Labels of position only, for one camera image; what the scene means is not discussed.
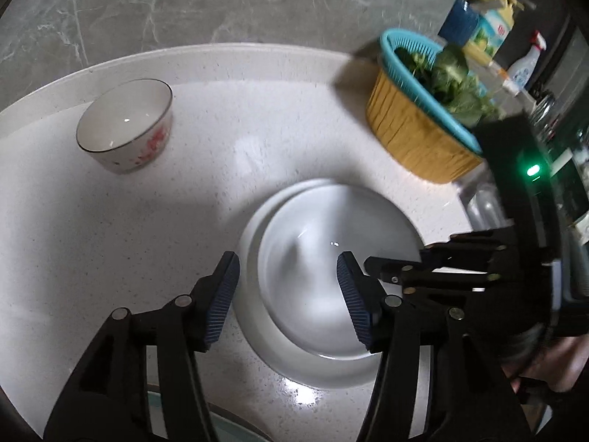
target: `stacked plates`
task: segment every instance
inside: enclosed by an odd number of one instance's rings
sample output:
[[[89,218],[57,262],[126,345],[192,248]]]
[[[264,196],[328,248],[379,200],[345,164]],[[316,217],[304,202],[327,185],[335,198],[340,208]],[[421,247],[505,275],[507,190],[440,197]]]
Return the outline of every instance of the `stacked plates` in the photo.
[[[266,201],[238,248],[233,306],[254,351],[276,372],[316,388],[374,380],[380,355],[357,340],[336,277],[352,251],[419,261],[423,243],[406,216],[371,190],[311,180]],[[383,283],[388,294],[398,286]]]

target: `spray bottle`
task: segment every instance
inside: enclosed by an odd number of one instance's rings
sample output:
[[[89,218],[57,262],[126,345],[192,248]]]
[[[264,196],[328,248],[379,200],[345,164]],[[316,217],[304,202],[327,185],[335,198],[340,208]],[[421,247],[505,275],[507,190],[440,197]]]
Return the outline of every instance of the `spray bottle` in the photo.
[[[531,40],[532,48],[529,49],[527,55],[517,60],[507,70],[509,77],[517,84],[520,88],[525,87],[531,78],[534,68],[540,58],[540,53],[546,50],[546,40],[540,35],[540,32],[535,31],[534,37]]]

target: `red floral pattern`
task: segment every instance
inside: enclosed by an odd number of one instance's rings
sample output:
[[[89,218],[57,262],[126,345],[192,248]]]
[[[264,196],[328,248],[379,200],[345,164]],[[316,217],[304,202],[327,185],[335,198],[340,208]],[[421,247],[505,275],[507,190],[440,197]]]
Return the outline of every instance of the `red floral pattern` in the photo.
[[[155,155],[157,155],[161,146],[166,142],[167,137],[168,131],[164,125],[157,128],[151,135],[151,138],[147,140],[145,148],[143,148],[141,154],[137,157],[138,160],[135,161],[135,165],[139,165],[153,159]]]

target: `gray marble wall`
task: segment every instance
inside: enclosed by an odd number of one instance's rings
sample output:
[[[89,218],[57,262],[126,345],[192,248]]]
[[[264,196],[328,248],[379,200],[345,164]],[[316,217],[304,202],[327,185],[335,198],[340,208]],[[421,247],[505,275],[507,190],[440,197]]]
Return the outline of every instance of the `gray marble wall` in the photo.
[[[0,111],[61,76],[158,48],[263,42],[358,52],[390,27],[435,35],[453,1],[13,0],[0,18]]]

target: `speckled countertop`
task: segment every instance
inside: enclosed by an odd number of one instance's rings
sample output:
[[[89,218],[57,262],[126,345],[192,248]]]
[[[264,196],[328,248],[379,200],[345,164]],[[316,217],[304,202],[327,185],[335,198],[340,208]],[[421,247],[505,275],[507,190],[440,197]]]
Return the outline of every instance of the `speckled countertop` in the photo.
[[[142,76],[172,85],[172,136],[151,165],[114,175],[79,150],[75,127],[97,95]],[[406,172],[367,128],[374,79],[372,65],[339,53],[196,46],[83,70],[0,113],[0,384],[37,432],[113,308],[146,311],[186,292],[290,184],[370,187],[425,243],[469,230],[454,187]],[[355,440],[372,390],[319,391],[276,374],[232,311],[197,359],[212,403],[281,442]]]

